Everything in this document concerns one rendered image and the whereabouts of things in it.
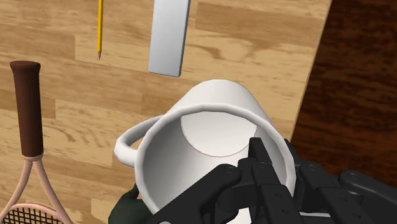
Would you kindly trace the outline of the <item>white mug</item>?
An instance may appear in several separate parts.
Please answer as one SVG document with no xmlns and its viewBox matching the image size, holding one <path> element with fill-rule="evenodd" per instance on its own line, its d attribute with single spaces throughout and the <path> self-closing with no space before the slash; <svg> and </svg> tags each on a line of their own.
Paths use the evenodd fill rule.
<svg viewBox="0 0 397 224">
<path fill-rule="evenodd" d="M 265 179 L 287 197 L 295 192 L 293 156 L 252 94 L 229 80 L 192 87 L 164 115 L 125 131 L 115 144 L 117 159 L 135 170 L 136 185 L 152 213 L 147 224 L 204 224 L 215 201 L 236 185 L 249 144 L 270 163 Z"/>
</svg>

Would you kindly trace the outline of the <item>yellow pencil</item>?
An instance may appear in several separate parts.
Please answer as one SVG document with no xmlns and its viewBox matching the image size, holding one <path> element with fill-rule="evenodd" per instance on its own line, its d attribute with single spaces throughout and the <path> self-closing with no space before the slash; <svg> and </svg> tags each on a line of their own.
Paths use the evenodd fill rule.
<svg viewBox="0 0 397 224">
<path fill-rule="evenodd" d="M 103 0 L 98 0 L 97 53 L 99 60 L 101 59 L 102 54 L 103 8 Z"/>
</svg>

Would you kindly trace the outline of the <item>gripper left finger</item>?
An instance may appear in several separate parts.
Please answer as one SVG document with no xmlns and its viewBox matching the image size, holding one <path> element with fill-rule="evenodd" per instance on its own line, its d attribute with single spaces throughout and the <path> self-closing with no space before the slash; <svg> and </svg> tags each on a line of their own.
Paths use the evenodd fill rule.
<svg viewBox="0 0 397 224">
<path fill-rule="evenodd" d="M 221 164 L 148 220 L 148 224 L 227 224 L 239 210 L 252 211 L 251 224 L 303 224 L 259 137 L 237 167 Z"/>
</svg>

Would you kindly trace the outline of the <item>grey flat rectangular slab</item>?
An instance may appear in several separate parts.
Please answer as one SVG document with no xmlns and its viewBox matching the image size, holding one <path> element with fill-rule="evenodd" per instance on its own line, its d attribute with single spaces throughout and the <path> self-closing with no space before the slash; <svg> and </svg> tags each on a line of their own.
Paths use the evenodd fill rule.
<svg viewBox="0 0 397 224">
<path fill-rule="evenodd" d="M 154 0 L 148 71 L 179 77 L 191 0 Z"/>
</svg>

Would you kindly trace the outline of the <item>dark green rounded object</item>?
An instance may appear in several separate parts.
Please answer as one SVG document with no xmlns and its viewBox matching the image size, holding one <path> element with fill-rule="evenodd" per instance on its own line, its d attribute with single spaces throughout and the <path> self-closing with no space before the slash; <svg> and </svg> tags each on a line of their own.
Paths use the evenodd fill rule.
<svg viewBox="0 0 397 224">
<path fill-rule="evenodd" d="M 135 184 L 120 197 L 108 216 L 108 224 L 146 224 L 153 215 L 138 196 L 139 189 Z"/>
</svg>

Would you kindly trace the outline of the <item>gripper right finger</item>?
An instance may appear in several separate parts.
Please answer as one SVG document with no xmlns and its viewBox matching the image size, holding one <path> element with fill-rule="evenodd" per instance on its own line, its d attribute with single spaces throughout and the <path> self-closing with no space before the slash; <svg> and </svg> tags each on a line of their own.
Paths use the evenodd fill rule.
<svg viewBox="0 0 397 224">
<path fill-rule="evenodd" d="M 286 145 L 295 163 L 294 200 L 306 224 L 397 224 L 397 188 L 358 171 L 336 177 Z"/>
</svg>

